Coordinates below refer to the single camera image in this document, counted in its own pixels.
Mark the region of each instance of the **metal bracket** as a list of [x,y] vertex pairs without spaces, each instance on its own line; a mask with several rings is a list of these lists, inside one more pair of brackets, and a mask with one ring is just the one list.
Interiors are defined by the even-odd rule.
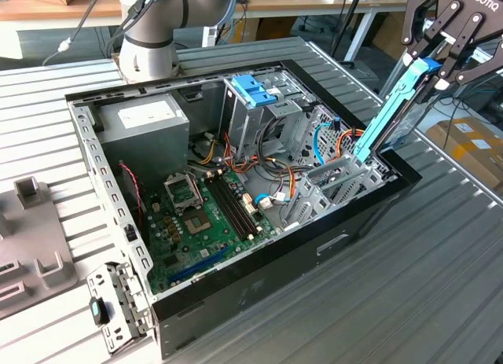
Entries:
[[144,336],[153,327],[150,306],[129,263],[106,263],[87,277],[94,323],[110,354]]

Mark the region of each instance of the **metal table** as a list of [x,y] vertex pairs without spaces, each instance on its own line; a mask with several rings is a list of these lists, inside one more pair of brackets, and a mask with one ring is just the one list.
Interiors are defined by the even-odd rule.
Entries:
[[[301,39],[184,50],[180,58],[190,74],[292,58],[363,121],[380,103]],[[80,279],[118,250],[63,95],[121,82],[110,61],[0,73],[0,189],[27,174],[50,184]],[[369,236],[171,362],[493,362],[503,348],[501,202],[422,136],[400,154],[424,179]],[[81,281],[0,321],[0,362],[158,362],[150,339],[109,360],[88,301]]]

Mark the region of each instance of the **connector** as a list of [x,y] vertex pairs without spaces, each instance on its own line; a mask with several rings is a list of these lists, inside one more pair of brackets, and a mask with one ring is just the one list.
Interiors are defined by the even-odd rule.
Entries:
[[340,118],[338,116],[336,116],[333,119],[332,125],[330,126],[330,128],[332,128],[335,131],[340,131]]
[[264,197],[263,199],[261,199],[261,201],[259,202],[259,206],[261,209],[269,209],[269,208],[272,208],[273,207],[273,204],[271,203],[270,201],[270,198],[269,197]]
[[60,43],[60,46],[57,47],[57,52],[68,51],[68,49],[70,48],[72,43],[73,43],[73,41],[71,38],[65,39],[63,42]]

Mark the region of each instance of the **wooden desk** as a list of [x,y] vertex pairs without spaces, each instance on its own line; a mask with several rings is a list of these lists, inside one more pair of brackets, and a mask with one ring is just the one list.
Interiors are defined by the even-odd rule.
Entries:
[[[52,5],[34,0],[0,1],[0,29],[15,31],[49,28],[73,28],[80,21],[90,0],[75,0],[69,6]],[[405,11],[407,0],[368,0],[358,4],[356,13],[364,17],[354,36],[345,60],[354,60],[377,13]],[[296,17],[304,15],[340,14],[342,1],[329,4],[323,0],[248,0],[247,18]],[[235,18],[242,16],[237,5]],[[120,24],[119,0],[98,0],[85,23],[87,27]]]

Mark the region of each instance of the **white label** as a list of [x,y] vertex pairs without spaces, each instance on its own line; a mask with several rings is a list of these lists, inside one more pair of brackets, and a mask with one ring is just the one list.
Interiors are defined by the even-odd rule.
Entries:
[[481,138],[478,140],[472,140],[472,143],[474,143],[479,149],[490,149],[490,145]]
[[266,92],[272,95],[281,94],[280,90],[277,87],[271,87],[270,89],[267,89]]
[[454,124],[457,129],[461,132],[463,132],[464,134],[467,134],[468,132],[473,132],[473,129],[467,125],[467,123],[458,123],[458,124]]
[[122,120],[124,128],[134,128],[174,117],[175,115],[166,101],[123,108],[119,111],[119,118]]

